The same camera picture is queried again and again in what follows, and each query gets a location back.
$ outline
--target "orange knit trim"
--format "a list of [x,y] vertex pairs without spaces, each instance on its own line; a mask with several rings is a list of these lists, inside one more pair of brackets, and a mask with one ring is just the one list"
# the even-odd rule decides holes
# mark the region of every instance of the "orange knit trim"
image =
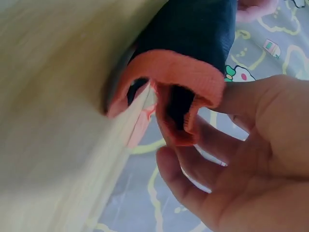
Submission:
[[[123,72],[117,92],[112,100],[107,116],[114,117],[126,110],[126,94],[131,83],[147,77],[156,83],[156,116],[164,134],[174,145],[193,145],[198,140],[198,127],[195,123],[201,107],[215,108],[219,105],[225,87],[223,74],[215,67],[192,57],[169,50],[151,50],[135,57]],[[173,120],[166,115],[170,87],[183,86],[196,95],[190,111],[184,117],[184,130],[177,130]]]

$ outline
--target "hand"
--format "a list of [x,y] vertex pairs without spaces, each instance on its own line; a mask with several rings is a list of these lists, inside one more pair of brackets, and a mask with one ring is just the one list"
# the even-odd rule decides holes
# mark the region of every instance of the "hand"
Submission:
[[[228,83],[219,112],[249,133],[246,141],[198,118],[198,145],[157,152],[172,193],[214,232],[307,232],[309,230],[309,82],[284,75]],[[206,193],[194,180],[208,187]]]
[[275,12],[278,0],[238,0],[237,22],[251,22]]

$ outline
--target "bedsheet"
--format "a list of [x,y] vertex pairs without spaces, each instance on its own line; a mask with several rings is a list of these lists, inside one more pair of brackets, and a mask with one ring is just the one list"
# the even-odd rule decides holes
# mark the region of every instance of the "bedsheet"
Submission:
[[[237,24],[225,80],[254,81],[280,73],[309,80],[308,22],[309,0],[281,0],[274,14],[249,24]],[[247,134],[226,115],[204,108],[199,114],[217,129],[246,139]],[[155,151],[164,144],[152,116],[94,232],[210,232],[177,202],[160,177]],[[203,155],[217,161],[206,153]]]

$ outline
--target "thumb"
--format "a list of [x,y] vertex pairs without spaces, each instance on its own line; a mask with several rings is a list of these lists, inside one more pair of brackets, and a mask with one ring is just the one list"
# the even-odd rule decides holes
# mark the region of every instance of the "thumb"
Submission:
[[256,121],[259,112],[294,80],[286,75],[276,75],[253,82],[229,82],[215,111]]

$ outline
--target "fabric fold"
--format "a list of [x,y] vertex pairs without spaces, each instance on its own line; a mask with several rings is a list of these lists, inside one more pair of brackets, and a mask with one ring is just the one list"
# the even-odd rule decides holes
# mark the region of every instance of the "fabric fold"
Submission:
[[175,145],[195,144],[198,109],[222,98],[236,11],[237,0],[169,0],[136,40],[106,115],[126,110],[150,81],[163,133]]

